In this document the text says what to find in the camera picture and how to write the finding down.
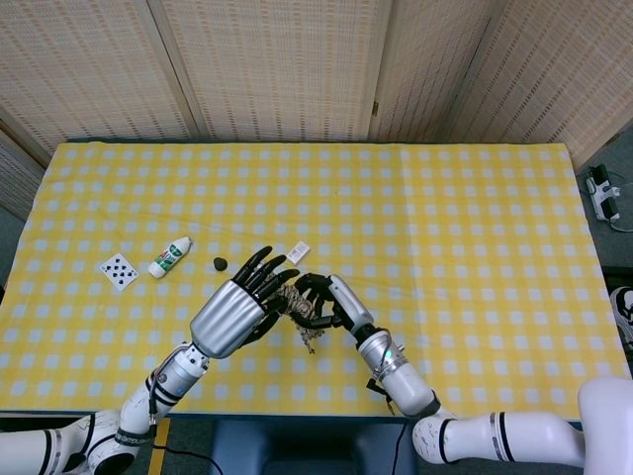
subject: yellow checkered tablecloth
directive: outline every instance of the yellow checkered tablecloth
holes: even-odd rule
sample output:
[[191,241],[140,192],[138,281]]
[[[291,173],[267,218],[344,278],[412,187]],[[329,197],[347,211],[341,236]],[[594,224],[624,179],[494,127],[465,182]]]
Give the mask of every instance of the yellow checkered tablecloth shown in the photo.
[[[187,235],[161,280],[147,265]],[[0,308],[0,408],[118,408],[260,246],[312,247],[462,415],[576,418],[587,379],[628,375],[565,147],[64,144]],[[119,293],[99,264],[140,272]],[[213,268],[223,256],[228,272]],[[309,355],[284,320],[210,372],[191,413],[387,415],[345,331]]]

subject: woven wall panel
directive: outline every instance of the woven wall panel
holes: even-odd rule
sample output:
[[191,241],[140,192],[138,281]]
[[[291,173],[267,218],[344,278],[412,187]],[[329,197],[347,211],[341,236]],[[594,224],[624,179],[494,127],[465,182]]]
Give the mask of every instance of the woven wall panel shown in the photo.
[[0,103],[48,151],[187,139],[133,0],[0,2]]
[[213,139],[366,139],[378,0],[163,5]]
[[435,142],[495,0],[398,0],[370,139]]
[[0,206],[26,220],[31,212],[44,171],[27,166],[0,143]]
[[633,2],[512,0],[451,142],[567,144],[580,165],[633,117]]

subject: small black ball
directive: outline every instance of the small black ball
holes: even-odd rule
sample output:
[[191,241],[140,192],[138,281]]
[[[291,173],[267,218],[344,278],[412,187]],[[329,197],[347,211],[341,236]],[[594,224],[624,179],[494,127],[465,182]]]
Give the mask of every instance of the small black ball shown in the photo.
[[218,270],[219,272],[222,272],[228,267],[228,262],[226,262],[226,259],[216,257],[214,259],[214,267],[216,267],[216,270]]

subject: white bottle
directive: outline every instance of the white bottle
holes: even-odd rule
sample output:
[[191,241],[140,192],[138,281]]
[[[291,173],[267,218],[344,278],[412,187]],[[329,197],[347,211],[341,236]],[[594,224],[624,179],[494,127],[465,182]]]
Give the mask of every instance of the white bottle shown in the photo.
[[149,264],[147,271],[159,279],[176,265],[176,262],[189,251],[189,247],[191,247],[191,240],[188,237],[184,236],[175,240]]

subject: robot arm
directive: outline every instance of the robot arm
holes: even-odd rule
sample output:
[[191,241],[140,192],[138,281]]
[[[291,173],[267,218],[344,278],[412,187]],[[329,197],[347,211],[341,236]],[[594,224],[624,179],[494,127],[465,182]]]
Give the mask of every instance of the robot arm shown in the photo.
[[125,472],[139,447],[154,438],[158,422],[207,372],[210,359],[230,356],[277,322],[285,302],[272,296],[299,271],[274,274],[283,255],[259,266],[271,250],[255,253],[218,289],[191,322],[192,342],[176,346],[121,412],[102,411],[62,429],[0,433],[0,475]]
[[[370,381],[381,383],[405,416],[419,420],[413,428],[413,445],[427,462],[487,458],[561,463],[584,467],[585,475],[633,474],[631,381],[602,378],[581,388],[579,404],[585,432],[544,412],[458,419],[442,407],[389,332],[374,327],[371,314],[340,277],[306,274],[295,286],[302,294],[309,292],[307,298],[314,304],[316,319],[291,317],[302,327],[344,326],[354,335],[356,347],[372,372]],[[332,302],[332,316],[321,315],[324,302]]]

